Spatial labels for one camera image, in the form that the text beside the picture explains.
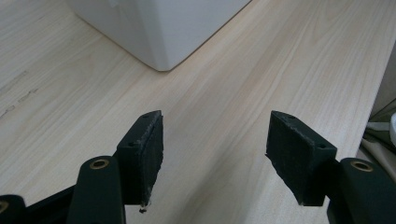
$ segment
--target wooden table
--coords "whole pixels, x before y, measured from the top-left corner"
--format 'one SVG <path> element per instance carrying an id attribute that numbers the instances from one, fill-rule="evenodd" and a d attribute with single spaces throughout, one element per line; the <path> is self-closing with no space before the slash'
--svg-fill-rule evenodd
<path id="1" fill-rule="evenodd" d="M 32 204 L 112 155 L 142 114 L 164 115 L 164 161 L 129 223 L 326 223 L 265 157 L 271 110 L 353 157 L 396 39 L 392 0 L 253 0 L 158 73 L 63 0 L 0 2 L 0 192 Z"/>

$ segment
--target white appliance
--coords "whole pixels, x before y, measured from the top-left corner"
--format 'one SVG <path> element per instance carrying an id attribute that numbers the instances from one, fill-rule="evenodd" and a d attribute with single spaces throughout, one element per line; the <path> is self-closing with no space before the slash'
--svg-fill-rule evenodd
<path id="1" fill-rule="evenodd" d="M 250 0 L 66 0 L 85 21 L 143 63 L 167 71 Z"/>

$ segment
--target wood grain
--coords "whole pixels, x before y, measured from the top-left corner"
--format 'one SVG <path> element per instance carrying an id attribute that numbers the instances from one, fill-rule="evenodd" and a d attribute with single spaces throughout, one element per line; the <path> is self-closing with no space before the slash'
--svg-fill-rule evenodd
<path id="1" fill-rule="evenodd" d="M 130 223 L 327 223 L 265 158 L 271 110 L 354 156 L 396 39 L 391 0 L 253 0 L 167 73 L 62 0 L 0 3 L 0 192 L 27 204 L 112 155 L 141 115 L 164 114 L 164 161 Z"/>

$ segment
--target black plastic mount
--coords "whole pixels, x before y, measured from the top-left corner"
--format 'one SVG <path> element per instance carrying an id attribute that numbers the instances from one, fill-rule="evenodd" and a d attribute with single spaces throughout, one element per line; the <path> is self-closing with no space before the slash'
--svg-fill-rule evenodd
<path id="1" fill-rule="evenodd" d="M 336 150 L 294 116 L 271 113 L 267 157 L 299 204 L 322 206 L 328 196 L 331 223 L 396 223 L 395 183 L 368 161 L 336 161 Z"/>
<path id="2" fill-rule="evenodd" d="M 0 196 L 0 223 L 125 223 L 125 204 L 149 204 L 162 162 L 163 116 L 153 111 L 135 122 L 113 157 L 84 162 L 75 186 L 28 207 L 21 196 Z"/>

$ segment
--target white box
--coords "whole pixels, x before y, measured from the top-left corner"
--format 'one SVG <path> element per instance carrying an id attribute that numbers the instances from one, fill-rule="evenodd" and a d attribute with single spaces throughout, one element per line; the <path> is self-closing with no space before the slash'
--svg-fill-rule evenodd
<path id="1" fill-rule="evenodd" d="M 143 63 L 167 71 L 250 0 L 66 0 L 85 21 Z"/>

